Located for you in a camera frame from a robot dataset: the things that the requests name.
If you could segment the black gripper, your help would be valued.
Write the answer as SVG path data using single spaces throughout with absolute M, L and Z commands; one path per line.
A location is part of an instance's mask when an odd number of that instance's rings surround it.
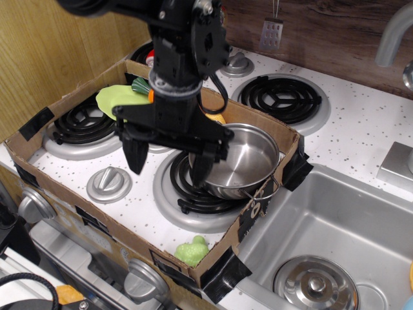
M 149 144 L 195 154 L 192 183 L 204 185 L 216 161 L 225 160 L 231 130 L 208 119 L 198 103 L 200 95 L 173 100 L 158 94 L 147 105 L 121 105 L 112 109 L 129 169 L 141 174 Z

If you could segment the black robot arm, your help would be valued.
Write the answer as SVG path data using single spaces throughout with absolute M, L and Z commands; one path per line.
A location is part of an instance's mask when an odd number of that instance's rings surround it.
M 192 183 L 204 185 L 215 163 L 225 160 L 233 132 L 210 119 L 202 104 L 203 82 L 210 79 L 224 101 L 228 94 L 216 73 L 229 63 L 231 46 L 221 19 L 220 1 L 61 1 L 67 12 L 97 17 L 107 12 L 138 18 L 148 25 L 154 64 L 148 82 L 154 100 L 113 108 L 116 134 L 128 166 L 144 167 L 151 144 L 195 155 Z

